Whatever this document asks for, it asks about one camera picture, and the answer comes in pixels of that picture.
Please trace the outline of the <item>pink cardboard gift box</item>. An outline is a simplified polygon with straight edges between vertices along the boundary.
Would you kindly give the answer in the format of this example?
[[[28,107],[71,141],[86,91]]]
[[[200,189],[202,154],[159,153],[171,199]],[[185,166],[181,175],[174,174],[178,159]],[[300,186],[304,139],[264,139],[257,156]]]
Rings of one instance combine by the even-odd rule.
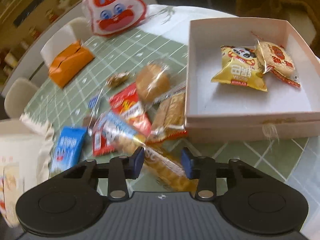
[[[284,20],[193,20],[185,125],[195,142],[319,135],[319,59]]]

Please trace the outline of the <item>yellow panda snack bag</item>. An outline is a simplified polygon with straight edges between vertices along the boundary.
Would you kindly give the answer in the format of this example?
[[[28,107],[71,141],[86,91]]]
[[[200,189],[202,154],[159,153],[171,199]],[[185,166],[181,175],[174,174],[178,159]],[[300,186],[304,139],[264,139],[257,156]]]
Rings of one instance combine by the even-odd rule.
[[[253,88],[267,92],[263,72],[255,49],[247,47],[222,46],[222,69],[212,77],[212,82]]]

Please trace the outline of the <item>blue seaweed snack pack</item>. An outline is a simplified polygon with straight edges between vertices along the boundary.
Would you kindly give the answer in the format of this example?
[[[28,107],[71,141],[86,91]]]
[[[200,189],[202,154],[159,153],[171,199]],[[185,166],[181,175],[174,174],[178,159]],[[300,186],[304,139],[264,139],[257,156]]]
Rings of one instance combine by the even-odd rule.
[[[60,174],[78,163],[86,133],[87,129],[83,127],[66,126],[62,129],[51,162],[51,176]]]

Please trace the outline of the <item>wooden wall shelf unit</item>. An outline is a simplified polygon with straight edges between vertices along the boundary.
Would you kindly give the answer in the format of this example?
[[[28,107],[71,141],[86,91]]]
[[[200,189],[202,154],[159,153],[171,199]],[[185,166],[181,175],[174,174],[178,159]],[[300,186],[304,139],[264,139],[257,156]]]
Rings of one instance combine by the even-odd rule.
[[[83,16],[81,0],[15,0],[1,14],[1,50],[13,49],[25,40],[31,54],[31,66],[38,67],[40,50],[61,27]]]

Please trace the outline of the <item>round bun clear pack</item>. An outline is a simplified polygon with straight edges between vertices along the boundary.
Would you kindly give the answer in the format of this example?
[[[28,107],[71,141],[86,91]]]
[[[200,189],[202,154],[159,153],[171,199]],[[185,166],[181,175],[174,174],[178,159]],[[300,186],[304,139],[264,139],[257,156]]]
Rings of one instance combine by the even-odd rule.
[[[170,67],[163,60],[150,61],[136,75],[136,91],[144,103],[152,103],[171,88]]]

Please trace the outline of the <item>biscuit pack red edge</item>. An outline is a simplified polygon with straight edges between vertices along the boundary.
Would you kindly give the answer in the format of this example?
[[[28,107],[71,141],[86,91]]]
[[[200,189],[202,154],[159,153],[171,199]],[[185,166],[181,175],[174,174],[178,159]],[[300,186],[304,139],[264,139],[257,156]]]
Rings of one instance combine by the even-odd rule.
[[[176,139],[187,134],[185,130],[185,89],[168,95],[157,109],[147,138],[150,144]]]

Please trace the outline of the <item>long bread stick pack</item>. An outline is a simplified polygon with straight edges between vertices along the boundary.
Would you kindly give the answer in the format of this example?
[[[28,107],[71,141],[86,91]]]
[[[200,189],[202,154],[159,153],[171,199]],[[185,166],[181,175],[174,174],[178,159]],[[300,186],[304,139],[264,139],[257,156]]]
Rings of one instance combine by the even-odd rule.
[[[190,180],[175,156],[167,151],[146,144],[146,137],[112,111],[104,112],[94,125],[94,130],[103,135],[117,152],[132,155],[135,150],[144,148],[144,164],[160,180],[174,191],[195,193],[197,180]]]

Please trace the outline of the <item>small red snack pack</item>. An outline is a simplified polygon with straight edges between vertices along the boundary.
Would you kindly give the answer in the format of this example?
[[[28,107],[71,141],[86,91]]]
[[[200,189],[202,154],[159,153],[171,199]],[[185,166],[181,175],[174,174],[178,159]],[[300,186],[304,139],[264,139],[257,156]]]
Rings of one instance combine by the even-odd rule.
[[[107,140],[106,133],[103,129],[92,129],[93,136],[93,155],[100,156],[115,152],[116,149]]]

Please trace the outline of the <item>orange tissue box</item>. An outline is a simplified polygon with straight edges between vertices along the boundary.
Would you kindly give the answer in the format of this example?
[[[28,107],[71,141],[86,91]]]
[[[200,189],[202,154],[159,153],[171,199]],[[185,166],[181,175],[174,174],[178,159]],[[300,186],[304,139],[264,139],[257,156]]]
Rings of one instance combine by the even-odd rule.
[[[48,67],[49,78],[61,89],[95,58],[68,25],[58,30],[46,42],[40,54]]]

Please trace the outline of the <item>brown cookie clear pack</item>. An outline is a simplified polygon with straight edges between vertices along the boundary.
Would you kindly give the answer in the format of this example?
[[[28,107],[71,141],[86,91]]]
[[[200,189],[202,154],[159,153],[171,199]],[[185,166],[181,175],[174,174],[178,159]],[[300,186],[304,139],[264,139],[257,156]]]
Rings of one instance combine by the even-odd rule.
[[[100,87],[89,99],[87,111],[82,121],[82,127],[87,129],[87,134],[91,137],[93,127],[98,119],[99,107],[103,96],[104,87]]]

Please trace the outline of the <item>round rice cracker pack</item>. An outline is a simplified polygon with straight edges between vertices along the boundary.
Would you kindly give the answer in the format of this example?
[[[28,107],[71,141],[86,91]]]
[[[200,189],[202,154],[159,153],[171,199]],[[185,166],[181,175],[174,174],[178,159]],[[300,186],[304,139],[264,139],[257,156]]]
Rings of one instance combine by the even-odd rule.
[[[264,41],[255,33],[255,54],[263,74],[272,73],[278,79],[296,88],[300,88],[300,81],[295,64],[289,53],[272,42]]]

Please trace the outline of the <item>beige dining chair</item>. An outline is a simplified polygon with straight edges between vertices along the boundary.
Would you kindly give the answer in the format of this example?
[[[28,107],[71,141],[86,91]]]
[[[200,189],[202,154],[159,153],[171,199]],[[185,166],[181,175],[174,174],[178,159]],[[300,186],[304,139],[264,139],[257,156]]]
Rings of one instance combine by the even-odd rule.
[[[18,78],[4,99],[4,110],[11,119],[19,118],[39,88],[26,78]]]
[[[91,26],[85,17],[74,18],[66,25],[72,29],[75,37],[82,42],[86,42],[93,36]]]

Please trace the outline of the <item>red spicy strip pack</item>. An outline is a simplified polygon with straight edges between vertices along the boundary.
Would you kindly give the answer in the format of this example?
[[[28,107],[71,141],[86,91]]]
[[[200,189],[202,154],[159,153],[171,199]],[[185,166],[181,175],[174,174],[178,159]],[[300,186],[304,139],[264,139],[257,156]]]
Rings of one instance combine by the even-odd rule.
[[[145,137],[151,132],[151,122],[137,94],[136,83],[132,83],[109,99],[111,109]]]

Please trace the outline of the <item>brown plush blanket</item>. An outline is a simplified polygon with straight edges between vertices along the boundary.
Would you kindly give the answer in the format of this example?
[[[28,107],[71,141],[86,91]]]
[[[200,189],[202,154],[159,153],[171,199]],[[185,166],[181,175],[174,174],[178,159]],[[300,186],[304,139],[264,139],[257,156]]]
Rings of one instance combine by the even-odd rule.
[[[316,31],[310,47],[319,56],[319,0],[236,0],[238,16],[283,20],[286,9],[297,9],[307,14]]]

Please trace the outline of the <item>white paper bag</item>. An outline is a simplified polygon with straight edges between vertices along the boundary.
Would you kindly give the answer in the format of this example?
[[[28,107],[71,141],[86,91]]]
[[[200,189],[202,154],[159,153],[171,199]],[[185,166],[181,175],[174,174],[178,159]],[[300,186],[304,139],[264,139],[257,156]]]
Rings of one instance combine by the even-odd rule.
[[[33,121],[27,114],[1,121],[1,215],[17,227],[16,203],[29,189],[49,178],[54,128],[49,121]]]

